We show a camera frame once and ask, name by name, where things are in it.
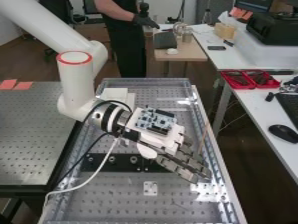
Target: white table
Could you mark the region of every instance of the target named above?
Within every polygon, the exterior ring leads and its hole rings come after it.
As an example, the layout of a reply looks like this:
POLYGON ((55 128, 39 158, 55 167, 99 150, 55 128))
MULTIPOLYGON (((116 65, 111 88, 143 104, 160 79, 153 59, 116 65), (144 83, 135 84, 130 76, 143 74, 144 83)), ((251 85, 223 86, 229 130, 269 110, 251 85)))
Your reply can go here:
MULTIPOLYGON (((279 81, 289 81, 296 76, 275 76, 279 81)), ((296 126, 275 98, 272 102, 267 102, 265 98, 269 92, 279 92, 279 89, 255 89, 255 90, 235 90, 229 84, 225 83, 224 93, 221 97, 220 106, 217 109, 216 120, 213 123, 213 131, 217 136, 223 124, 223 119, 229 104, 232 93, 236 95, 241 105, 244 106, 256 126, 259 127, 272 149, 275 150, 281 162, 284 163, 293 179, 298 184, 298 145, 292 144, 269 132, 269 127, 276 124, 283 124, 296 129, 296 126)))
POLYGON ((215 28, 207 24, 192 26, 195 29, 195 37, 208 54, 216 68, 219 71, 231 70, 231 69, 263 69, 263 70, 285 70, 281 67, 260 67, 248 61, 241 52, 237 50, 237 46, 231 47, 224 43, 224 39, 221 39, 215 34, 215 28), (208 50, 208 46, 225 46, 225 51, 211 51, 208 50))

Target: black pants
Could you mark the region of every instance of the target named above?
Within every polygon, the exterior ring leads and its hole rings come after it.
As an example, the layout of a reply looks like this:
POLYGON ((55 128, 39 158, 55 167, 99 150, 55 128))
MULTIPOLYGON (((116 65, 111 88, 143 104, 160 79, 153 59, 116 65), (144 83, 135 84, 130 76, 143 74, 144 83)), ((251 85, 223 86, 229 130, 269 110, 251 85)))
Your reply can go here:
POLYGON ((147 49, 143 27, 110 30, 111 45, 118 57, 122 77, 147 77, 147 49))

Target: person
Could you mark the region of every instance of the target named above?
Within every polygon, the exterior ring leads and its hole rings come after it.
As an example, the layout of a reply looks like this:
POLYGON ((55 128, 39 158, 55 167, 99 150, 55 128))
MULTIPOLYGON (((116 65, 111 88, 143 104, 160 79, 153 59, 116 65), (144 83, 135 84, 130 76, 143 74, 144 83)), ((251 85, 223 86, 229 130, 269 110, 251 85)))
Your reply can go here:
POLYGON ((122 77, 147 77, 147 49, 143 26, 160 28, 139 14, 137 0, 95 0, 103 14, 122 77))

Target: black cable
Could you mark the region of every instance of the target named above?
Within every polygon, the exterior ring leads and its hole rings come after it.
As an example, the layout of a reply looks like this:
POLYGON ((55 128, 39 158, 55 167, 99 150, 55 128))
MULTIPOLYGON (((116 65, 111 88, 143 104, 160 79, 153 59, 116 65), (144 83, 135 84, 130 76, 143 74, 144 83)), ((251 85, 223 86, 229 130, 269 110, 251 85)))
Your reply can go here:
POLYGON ((104 133, 96 140, 95 142, 91 144, 90 148, 87 149, 86 153, 83 154, 83 156, 80 157, 80 159, 78 160, 78 162, 72 165, 71 169, 68 170, 68 172, 63 175, 63 177, 60 178, 60 180, 58 181, 58 185, 62 183, 62 181, 64 180, 64 178, 68 176, 68 174, 74 171, 74 169, 76 168, 78 164, 83 161, 83 159, 86 158, 87 154, 91 152, 92 148, 95 147, 96 143, 102 140, 102 138, 104 138, 107 135, 110 135, 110 133, 104 133))
POLYGON ((183 18, 184 18, 184 8, 185 8, 185 0, 183 0, 183 4, 181 4, 180 14, 179 14, 177 20, 180 20, 181 14, 183 14, 183 18))
MULTIPOLYGON (((98 109, 99 107, 102 107, 103 105, 108 104, 108 103, 119 103, 119 104, 122 104, 123 106, 127 107, 127 109, 128 109, 130 112, 132 113, 132 109, 131 109, 131 107, 130 107, 126 103, 123 103, 123 102, 120 102, 120 101, 118 101, 118 100, 107 100, 107 101, 100 102, 100 103, 92 108, 92 110, 90 111, 90 113, 87 114, 87 117, 86 117, 86 119, 84 119, 84 121, 83 121, 83 124, 82 124, 82 126, 80 126, 80 128, 79 128, 79 131, 78 131, 78 133, 79 133, 78 136, 80 136, 80 133, 82 133, 83 127, 86 126, 87 120, 90 119, 90 117, 91 117, 91 115, 94 114, 94 112, 96 111, 96 109, 98 109)), ((92 145, 90 146, 90 148, 88 148, 87 152, 84 153, 84 155, 82 156, 82 158, 78 160, 78 162, 74 164, 72 168, 67 171, 67 173, 63 175, 63 177, 62 177, 60 180, 58 181, 58 185, 59 185, 60 182, 64 180, 64 178, 68 176, 68 174, 72 172, 72 170, 75 169, 75 167, 78 166, 78 164, 82 162, 82 160, 84 159, 86 155, 88 154, 88 152, 91 151, 91 149, 94 148, 94 146, 96 145, 96 143, 98 143, 98 142, 100 141, 100 139, 102 139, 104 136, 107 136, 108 134, 110 134, 110 133, 104 133, 104 134, 96 139, 96 141, 92 143, 92 145)))

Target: red case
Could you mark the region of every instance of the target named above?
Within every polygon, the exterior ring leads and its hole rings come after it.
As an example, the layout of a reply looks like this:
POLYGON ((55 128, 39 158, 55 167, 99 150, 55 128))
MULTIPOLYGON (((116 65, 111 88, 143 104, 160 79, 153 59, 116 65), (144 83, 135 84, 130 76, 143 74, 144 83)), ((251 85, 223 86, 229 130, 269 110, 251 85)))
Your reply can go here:
POLYGON ((255 89, 256 88, 256 82, 249 78, 248 75, 245 75, 245 73, 243 71, 239 70, 229 70, 229 71, 223 71, 221 72, 221 76, 224 77, 224 79, 227 80, 227 82, 231 84, 233 89, 255 89), (229 75, 229 73, 240 73, 240 76, 248 81, 248 85, 243 85, 241 83, 239 83, 232 76, 232 74, 229 75))
POLYGON ((275 88, 276 89, 276 88, 281 87, 281 82, 279 82, 268 72, 265 72, 263 70, 247 70, 247 71, 244 71, 244 73, 249 77, 249 79, 255 82, 257 88, 260 88, 260 89, 273 89, 275 88), (248 72, 263 72, 264 73, 263 76, 268 79, 268 82, 264 85, 259 84, 253 80, 253 78, 251 78, 251 75, 248 74, 248 72))

